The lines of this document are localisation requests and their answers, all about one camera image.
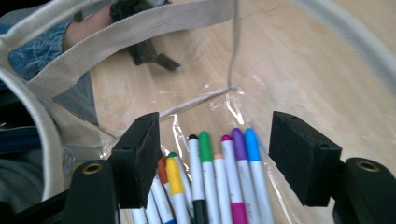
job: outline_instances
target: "white strap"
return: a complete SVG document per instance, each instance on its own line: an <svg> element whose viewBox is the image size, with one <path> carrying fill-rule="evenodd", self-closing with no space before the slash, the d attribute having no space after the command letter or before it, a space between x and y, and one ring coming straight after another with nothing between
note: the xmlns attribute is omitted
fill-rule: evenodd
<svg viewBox="0 0 396 224"><path fill-rule="evenodd" d="M76 44L46 66L27 85L41 100L74 86L78 79L115 52L174 31L209 26L233 16L233 0L200 0L174 3L143 11Z"/></svg>
<svg viewBox="0 0 396 224"><path fill-rule="evenodd" d="M62 147L58 131L44 106L15 76L0 67L0 80L21 100L37 127L43 150L44 193L43 200L64 191Z"/></svg>

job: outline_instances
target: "pink marker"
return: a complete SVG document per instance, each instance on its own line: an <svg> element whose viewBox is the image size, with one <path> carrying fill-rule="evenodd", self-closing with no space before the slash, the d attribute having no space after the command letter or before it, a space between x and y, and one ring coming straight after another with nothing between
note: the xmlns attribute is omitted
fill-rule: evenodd
<svg viewBox="0 0 396 224"><path fill-rule="evenodd" d="M234 224L248 224L248 215L242 197L242 190L239 183L238 171L236 169L235 155L233 151L233 139L230 135L221 138L225 168L227 170L227 181L231 195L231 210Z"/></svg>

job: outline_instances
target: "marker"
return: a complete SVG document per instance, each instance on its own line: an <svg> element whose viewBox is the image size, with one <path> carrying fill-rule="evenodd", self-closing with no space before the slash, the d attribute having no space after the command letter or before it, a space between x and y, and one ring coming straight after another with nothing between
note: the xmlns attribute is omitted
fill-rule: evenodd
<svg viewBox="0 0 396 224"><path fill-rule="evenodd" d="M219 207L221 223L233 223L231 215L230 196L227 186L227 175L225 174L224 156L222 153L215 153L213 156L215 165L215 179L219 195Z"/></svg>
<svg viewBox="0 0 396 224"><path fill-rule="evenodd" d="M228 187L230 189L233 224L248 224L247 210L243 201L238 170L236 169L233 139L230 135L223 135L221 137L221 146L224 153L225 168L227 170Z"/></svg>
<svg viewBox="0 0 396 224"><path fill-rule="evenodd" d="M259 208L256 202L256 193L253 188L250 168L248 165L248 154L245 147L245 139L242 131L233 128L233 150L235 152L236 164L239 172L239 180L243 183L242 193L245 199L247 209L247 218L249 224L261 223Z"/></svg>
<svg viewBox="0 0 396 224"><path fill-rule="evenodd" d="M253 175L253 183L257 194L262 223L273 224L271 204L268 197L267 186L265 184L264 170L262 169L262 157L259 151L259 144L254 130L248 128L245 131L245 143L247 146L247 158Z"/></svg>
<svg viewBox="0 0 396 224"><path fill-rule="evenodd" d="M155 205L152 191L148 194L148 207L146 208L146 217L148 223L161 223L160 214L158 214L157 205Z"/></svg>
<svg viewBox="0 0 396 224"><path fill-rule="evenodd" d="M120 209L120 223L134 223L131 209Z"/></svg>
<svg viewBox="0 0 396 224"><path fill-rule="evenodd" d="M168 196L169 201L171 202L172 206L175 207L172 201L172 194L171 194L171 187L168 182L168 177L166 176L166 156L163 156L158 161L158 176L160 177L161 183L163 184L163 188L165 189L166 195Z"/></svg>
<svg viewBox="0 0 396 224"><path fill-rule="evenodd" d="M208 224L204 179L199 159L198 137L195 134L189 136L190 168L192 179L192 206L194 207L194 224Z"/></svg>
<svg viewBox="0 0 396 224"><path fill-rule="evenodd" d="M169 157L174 158L177 163L177 167L181 178L181 183L183 184L184 197L186 199L187 209L189 210L190 216L194 217L194 208L192 206L192 199L191 199L191 184L189 178L187 177L186 171L183 168L183 163L181 162L181 159L176 154L176 152L169 153L168 158Z"/></svg>
<svg viewBox="0 0 396 224"><path fill-rule="evenodd" d="M151 192L152 196L154 197L154 202L157 206L158 212L160 213L162 223L176 224L176 221L172 214L172 208L169 205L169 201L166 197L166 193L163 189L163 185L158 174L154 176L154 179L152 181Z"/></svg>
<svg viewBox="0 0 396 224"><path fill-rule="evenodd" d="M177 223L191 223L189 212L187 211L186 200L184 198L183 183L181 182L175 158L166 159L166 174L171 187L172 199L175 204L175 214Z"/></svg>
<svg viewBox="0 0 396 224"><path fill-rule="evenodd" d="M206 195L207 213L209 214L209 223L220 223L219 203L216 193L215 173L213 169L212 146L210 144L209 133L202 131L199 135L199 152L204 176L204 187Z"/></svg>
<svg viewBox="0 0 396 224"><path fill-rule="evenodd" d="M149 224L144 207L131 209L131 213L135 224Z"/></svg>

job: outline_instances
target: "purple marker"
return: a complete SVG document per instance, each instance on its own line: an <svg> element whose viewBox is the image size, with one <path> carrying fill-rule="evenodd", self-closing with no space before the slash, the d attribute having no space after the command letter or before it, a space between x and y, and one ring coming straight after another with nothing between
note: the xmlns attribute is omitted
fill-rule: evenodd
<svg viewBox="0 0 396 224"><path fill-rule="evenodd" d="M221 146L224 155L225 168L227 170L227 183L231 195L231 211L234 224L248 224L248 215L239 183L236 169L235 155L233 152L233 139L230 135L221 138Z"/></svg>
<svg viewBox="0 0 396 224"><path fill-rule="evenodd" d="M245 146L245 138L242 131L238 128L233 129L233 149L235 152L236 165L239 172L239 181L244 183L242 192L247 209L249 224L260 224L259 207L257 206L256 193L253 188L250 168L248 164L248 153Z"/></svg>

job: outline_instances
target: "wooden surface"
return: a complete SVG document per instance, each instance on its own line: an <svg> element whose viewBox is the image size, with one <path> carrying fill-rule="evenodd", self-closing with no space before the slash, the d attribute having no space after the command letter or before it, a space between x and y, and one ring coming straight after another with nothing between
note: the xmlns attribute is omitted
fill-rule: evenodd
<svg viewBox="0 0 396 224"><path fill-rule="evenodd" d="M334 1L396 53L396 2ZM363 157L396 174L396 98L338 35L290 1L240 1L241 43L235 91L162 119L163 151L188 166L186 139L211 133L214 150L232 127L256 129L268 147L273 111L295 115L343 148L342 160ZM158 52L181 63L135 66L122 50L92 69L101 127L121 134L137 117L186 102L227 84L232 22L155 37ZM264 167L276 223L333 223L332 206L302 207L276 167ZM274 185L282 194L285 215Z"/></svg>

